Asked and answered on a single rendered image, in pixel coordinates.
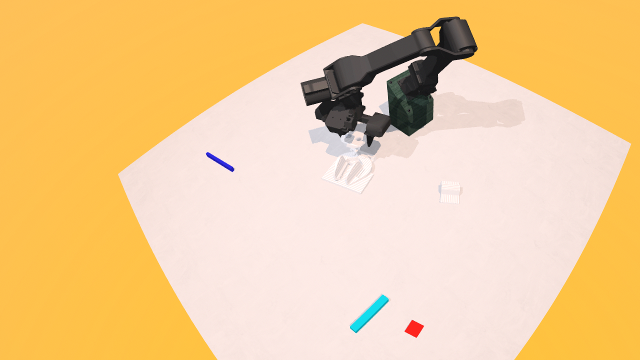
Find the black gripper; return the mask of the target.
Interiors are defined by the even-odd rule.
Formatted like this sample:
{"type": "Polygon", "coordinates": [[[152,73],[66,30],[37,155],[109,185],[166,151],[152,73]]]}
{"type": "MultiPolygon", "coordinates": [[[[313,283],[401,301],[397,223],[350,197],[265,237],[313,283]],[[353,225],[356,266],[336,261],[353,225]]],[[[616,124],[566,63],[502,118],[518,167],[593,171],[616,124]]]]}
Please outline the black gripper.
{"type": "MultiPolygon", "coordinates": [[[[366,135],[366,145],[370,147],[371,143],[374,141],[374,137],[380,138],[384,136],[387,129],[392,123],[390,116],[381,114],[380,112],[374,112],[373,116],[364,114],[363,112],[365,111],[366,106],[362,105],[363,97],[364,93],[360,92],[360,95],[355,99],[336,99],[335,101],[338,101],[338,104],[340,106],[347,107],[347,109],[355,109],[358,116],[358,118],[356,119],[357,122],[366,125],[366,131],[363,134],[366,135]]],[[[323,101],[314,111],[316,119],[322,120],[323,123],[325,123],[331,109],[333,109],[333,100],[323,101]]]]}

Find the dark blue rectangular bar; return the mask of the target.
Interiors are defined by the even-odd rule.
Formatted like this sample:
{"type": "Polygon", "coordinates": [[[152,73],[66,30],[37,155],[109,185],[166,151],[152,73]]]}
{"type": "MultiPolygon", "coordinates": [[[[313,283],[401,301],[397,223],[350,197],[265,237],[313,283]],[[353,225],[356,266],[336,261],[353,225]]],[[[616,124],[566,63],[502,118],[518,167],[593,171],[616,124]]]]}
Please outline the dark blue rectangular bar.
{"type": "Polygon", "coordinates": [[[227,170],[231,171],[231,173],[234,172],[234,167],[232,167],[230,164],[227,164],[227,162],[222,161],[220,158],[217,158],[216,156],[212,155],[209,152],[206,152],[206,156],[211,160],[217,162],[221,166],[225,167],[227,170]]]}

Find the cyan flat bar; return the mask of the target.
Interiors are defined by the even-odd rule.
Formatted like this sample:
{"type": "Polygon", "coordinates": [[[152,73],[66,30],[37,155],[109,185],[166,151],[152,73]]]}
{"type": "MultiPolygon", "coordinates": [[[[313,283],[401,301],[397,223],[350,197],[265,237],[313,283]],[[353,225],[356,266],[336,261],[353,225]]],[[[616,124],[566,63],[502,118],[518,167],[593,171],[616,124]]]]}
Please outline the cyan flat bar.
{"type": "Polygon", "coordinates": [[[378,298],[377,301],[373,305],[370,306],[366,312],[364,312],[359,319],[357,319],[351,326],[350,329],[356,333],[363,328],[368,321],[370,321],[382,308],[384,305],[389,302],[389,299],[382,294],[381,297],[378,298]]]}

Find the red square tile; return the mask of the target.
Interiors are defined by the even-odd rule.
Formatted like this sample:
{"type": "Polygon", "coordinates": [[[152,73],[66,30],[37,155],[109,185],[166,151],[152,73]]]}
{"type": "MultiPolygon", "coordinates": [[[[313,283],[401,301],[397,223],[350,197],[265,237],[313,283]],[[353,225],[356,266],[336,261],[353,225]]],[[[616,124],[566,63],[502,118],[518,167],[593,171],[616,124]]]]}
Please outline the red square tile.
{"type": "Polygon", "coordinates": [[[422,331],[423,327],[424,327],[423,325],[412,320],[404,332],[417,338],[419,333],[422,331]]]}

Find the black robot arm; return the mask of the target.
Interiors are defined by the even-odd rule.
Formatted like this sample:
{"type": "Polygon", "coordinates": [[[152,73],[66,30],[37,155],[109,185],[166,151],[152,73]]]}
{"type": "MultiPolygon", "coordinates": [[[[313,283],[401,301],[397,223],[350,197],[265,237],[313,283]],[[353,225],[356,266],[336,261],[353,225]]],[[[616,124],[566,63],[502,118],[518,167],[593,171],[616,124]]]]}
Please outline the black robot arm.
{"type": "Polygon", "coordinates": [[[418,57],[426,58],[410,63],[410,75],[397,83],[408,100],[418,95],[427,97],[437,91],[435,86],[443,69],[453,60],[472,57],[477,50],[466,19],[442,17],[431,26],[412,30],[405,38],[369,54],[346,55],[335,60],[323,68],[324,77],[301,82],[302,95],[307,106],[334,100],[325,125],[329,132],[345,135],[355,131],[357,112],[335,100],[355,100],[379,73],[418,57]],[[441,27],[437,45],[430,32],[435,27],[441,27]]]}

